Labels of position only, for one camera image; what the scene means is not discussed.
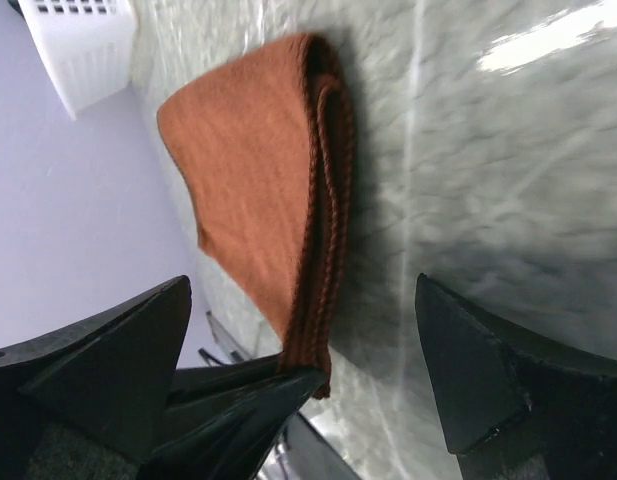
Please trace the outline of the orange brown towel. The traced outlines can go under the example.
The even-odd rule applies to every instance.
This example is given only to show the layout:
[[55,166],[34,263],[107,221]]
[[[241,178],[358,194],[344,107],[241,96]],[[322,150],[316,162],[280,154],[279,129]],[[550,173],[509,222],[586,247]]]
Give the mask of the orange brown towel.
[[279,38],[174,92],[157,110],[188,189],[200,249],[282,343],[282,372],[332,368],[355,121],[332,44]]

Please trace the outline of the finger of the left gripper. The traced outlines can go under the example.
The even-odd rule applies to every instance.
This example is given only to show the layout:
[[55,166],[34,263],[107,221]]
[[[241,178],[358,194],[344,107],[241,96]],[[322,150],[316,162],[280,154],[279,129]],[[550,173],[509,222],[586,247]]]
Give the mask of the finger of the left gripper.
[[226,407],[259,404],[288,388],[288,376],[277,372],[278,356],[232,365],[177,370],[168,395],[168,407],[209,401]]
[[289,419],[325,383],[305,367],[279,373],[288,388],[259,404],[168,407],[140,479],[252,479]]

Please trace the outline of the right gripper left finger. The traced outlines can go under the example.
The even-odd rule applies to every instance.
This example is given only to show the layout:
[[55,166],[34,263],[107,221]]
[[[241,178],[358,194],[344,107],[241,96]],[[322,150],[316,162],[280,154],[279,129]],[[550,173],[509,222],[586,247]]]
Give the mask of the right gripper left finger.
[[0,348],[0,479],[134,479],[192,307],[187,276]]

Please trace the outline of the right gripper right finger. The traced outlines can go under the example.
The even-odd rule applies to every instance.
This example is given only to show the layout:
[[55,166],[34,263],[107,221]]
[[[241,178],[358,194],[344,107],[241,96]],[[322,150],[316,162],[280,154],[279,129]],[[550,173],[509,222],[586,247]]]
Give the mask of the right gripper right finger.
[[426,275],[419,337],[465,479],[617,479],[617,361],[494,315]]

